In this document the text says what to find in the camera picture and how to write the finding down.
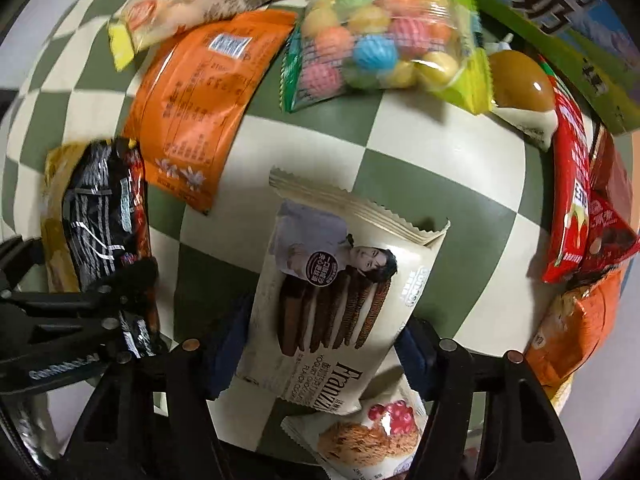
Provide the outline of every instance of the screw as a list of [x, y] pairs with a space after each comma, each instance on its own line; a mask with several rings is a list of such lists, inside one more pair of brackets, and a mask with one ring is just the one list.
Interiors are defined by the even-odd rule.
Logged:
[[121, 365], [128, 363], [131, 361], [131, 352], [118, 352], [116, 354], [116, 361]]
[[507, 352], [507, 359], [517, 365], [524, 361], [524, 357], [517, 350], [509, 350]]
[[113, 330], [114, 328], [117, 328], [120, 326], [120, 322], [114, 317], [105, 317], [102, 320], [101, 325], [102, 325], [102, 328], [105, 328], [107, 330]]
[[182, 343], [182, 348], [187, 352], [193, 352], [200, 348], [200, 342], [197, 339], [187, 339], [187, 341]]
[[440, 348], [442, 348], [445, 352], [453, 352], [456, 348], [458, 348], [458, 343], [453, 341], [453, 339], [441, 339]]

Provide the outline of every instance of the yogurt chocolate cookie package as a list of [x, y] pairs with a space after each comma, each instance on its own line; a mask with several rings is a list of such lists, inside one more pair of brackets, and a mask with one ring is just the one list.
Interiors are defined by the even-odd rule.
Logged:
[[240, 378], [344, 415], [420, 299], [449, 224], [415, 228], [331, 186], [272, 170], [282, 197], [255, 293]]

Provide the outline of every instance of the green candy ball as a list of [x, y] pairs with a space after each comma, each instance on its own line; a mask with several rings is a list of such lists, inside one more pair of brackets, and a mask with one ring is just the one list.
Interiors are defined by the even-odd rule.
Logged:
[[346, 21], [354, 10], [369, 5], [372, 1], [373, 0], [335, 0], [334, 11], [342, 21]]
[[359, 90], [374, 90], [380, 88], [378, 72], [374, 70], [364, 70], [353, 61], [347, 60], [342, 66], [342, 77], [345, 83], [352, 88]]

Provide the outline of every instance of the orange snack package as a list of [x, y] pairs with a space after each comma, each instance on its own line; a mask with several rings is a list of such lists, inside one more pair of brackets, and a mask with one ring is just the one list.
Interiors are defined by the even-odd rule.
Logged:
[[123, 132], [140, 143], [149, 183], [210, 209], [244, 109], [295, 21], [254, 10], [162, 44]]
[[543, 386], [558, 388], [602, 345], [616, 319], [622, 270], [556, 297], [525, 354]]

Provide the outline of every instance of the table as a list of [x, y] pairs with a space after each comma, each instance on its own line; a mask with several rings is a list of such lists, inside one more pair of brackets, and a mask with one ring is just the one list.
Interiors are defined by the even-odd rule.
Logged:
[[[40, 188], [50, 149], [113, 137], [124, 124], [155, 53], [137, 56], [121, 73], [114, 70], [104, 25], [125, 1], [77, 0], [20, 88], [2, 124], [10, 128], [3, 237], [40, 235]], [[304, 3], [277, 5], [301, 10]], [[553, 208], [552, 155], [497, 118], [474, 117], [420, 92], [354, 94], [284, 114], [278, 102], [281, 59], [248, 107], [208, 216], [149, 187], [167, 342], [200, 333], [233, 298], [255, 288], [278, 204], [268, 173], [278, 166], [352, 190], [421, 228], [441, 228], [449, 219], [416, 313], [441, 336], [473, 350], [524, 350], [559, 290], [539, 280]], [[586, 123], [593, 135], [588, 118]], [[638, 140], [626, 136], [616, 142], [631, 171], [640, 156]], [[42, 290], [46, 279], [34, 273], [23, 287]], [[290, 460], [309, 459], [280, 430], [284, 415], [307, 408], [234, 380], [210, 410], [223, 440]]]

